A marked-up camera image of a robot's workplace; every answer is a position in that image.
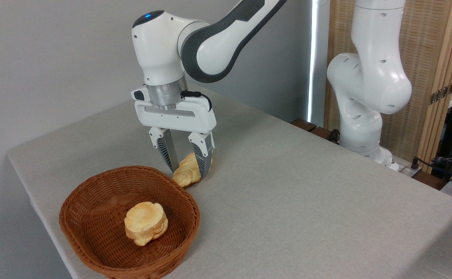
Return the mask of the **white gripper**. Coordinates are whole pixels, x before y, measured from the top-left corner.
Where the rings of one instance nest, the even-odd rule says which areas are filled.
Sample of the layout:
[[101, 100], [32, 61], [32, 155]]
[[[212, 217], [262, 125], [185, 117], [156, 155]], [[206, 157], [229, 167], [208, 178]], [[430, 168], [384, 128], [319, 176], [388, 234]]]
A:
[[184, 99], [175, 108], [164, 110], [150, 102], [146, 87], [134, 90], [131, 96], [135, 101], [135, 109], [139, 121], [148, 127], [154, 148], [174, 173], [179, 167], [173, 138], [169, 129], [191, 132], [189, 141], [193, 145], [194, 154], [199, 166], [200, 175], [208, 175], [212, 162], [212, 151], [215, 148], [212, 130], [216, 126], [216, 117], [210, 99], [198, 91], [185, 91]]

